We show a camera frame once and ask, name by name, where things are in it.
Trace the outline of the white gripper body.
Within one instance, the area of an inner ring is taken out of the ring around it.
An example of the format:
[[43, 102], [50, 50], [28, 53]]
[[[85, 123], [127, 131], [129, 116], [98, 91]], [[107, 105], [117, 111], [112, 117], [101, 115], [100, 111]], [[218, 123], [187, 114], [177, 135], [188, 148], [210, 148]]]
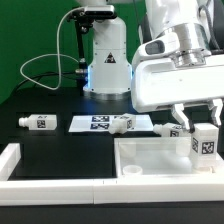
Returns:
[[224, 55], [207, 57], [203, 66], [185, 68], [176, 68], [170, 58], [141, 62], [132, 79], [131, 98], [137, 112], [224, 98]]

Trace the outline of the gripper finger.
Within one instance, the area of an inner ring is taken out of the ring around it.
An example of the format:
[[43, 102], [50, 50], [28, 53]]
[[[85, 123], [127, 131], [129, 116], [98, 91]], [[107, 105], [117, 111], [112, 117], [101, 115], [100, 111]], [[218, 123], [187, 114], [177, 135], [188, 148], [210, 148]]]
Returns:
[[208, 108], [211, 111], [211, 118], [213, 121], [213, 124], [217, 127], [221, 126], [221, 119], [220, 115], [223, 108], [223, 101], [221, 98], [213, 99], [209, 102]]
[[171, 114], [186, 132], [194, 132], [194, 125], [185, 115], [183, 104], [174, 104], [171, 108]]

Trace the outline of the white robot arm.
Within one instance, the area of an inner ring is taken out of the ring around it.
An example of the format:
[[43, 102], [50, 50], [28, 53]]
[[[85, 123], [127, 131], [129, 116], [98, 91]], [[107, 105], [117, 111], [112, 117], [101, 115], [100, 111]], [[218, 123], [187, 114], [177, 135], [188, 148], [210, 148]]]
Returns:
[[206, 105], [221, 124], [223, 0], [76, 0], [93, 25], [84, 92], [126, 92], [139, 113], [171, 110], [187, 131], [186, 107]]

